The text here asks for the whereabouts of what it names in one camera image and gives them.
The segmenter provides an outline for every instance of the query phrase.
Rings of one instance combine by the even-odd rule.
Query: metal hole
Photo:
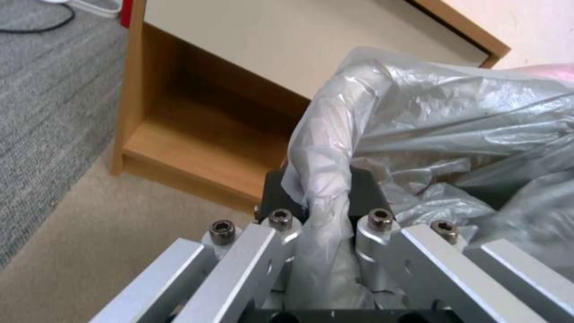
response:
[[[386,218],[390,214],[388,212],[383,211],[383,210],[377,210],[377,211],[375,211],[375,215],[378,216],[379,218]]]
[[[271,317],[269,323],[300,323],[301,321],[289,312],[279,312]]]
[[[439,223],[438,227],[441,228],[442,230],[452,231],[452,225],[450,223],[447,223],[447,222]]]
[[[229,230],[229,224],[226,222],[219,222],[219,223],[215,224],[214,229],[217,232],[224,232],[224,231]]]

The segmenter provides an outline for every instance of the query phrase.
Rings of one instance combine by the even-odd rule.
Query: wooden cabinet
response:
[[[148,0],[132,19],[113,173],[247,211],[355,46],[465,66],[492,57],[398,0]]]

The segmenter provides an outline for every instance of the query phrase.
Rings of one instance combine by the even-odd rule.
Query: gray carpet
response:
[[[68,12],[0,0],[0,28],[37,28]],[[44,34],[0,34],[0,270],[104,150],[114,130],[127,30],[76,10]]]

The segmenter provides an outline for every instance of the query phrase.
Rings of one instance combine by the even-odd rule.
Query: plastic bag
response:
[[[325,291],[339,245],[352,236],[351,162],[375,174],[402,225],[437,218],[465,225],[495,211],[436,183],[453,183],[571,133],[573,93],[572,84],[556,80],[353,50],[315,95],[289,143],[282,186],[311,216],[297,246],[287,306],[316,308],[335,297]],[[463,231],[471,237],[476,227]]]

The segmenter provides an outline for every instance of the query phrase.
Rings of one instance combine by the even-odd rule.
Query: white cable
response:
[[[68,2],[72,7],[96,14],[101,17],[115,18],[118,13],[122,10],[122,0],[111,0],[117,3],[118,7],[116,9],[106,9],[102,7],[95,6],[91,3],[87,3],[82,0],[40,0],[48,3],[66,3]]]

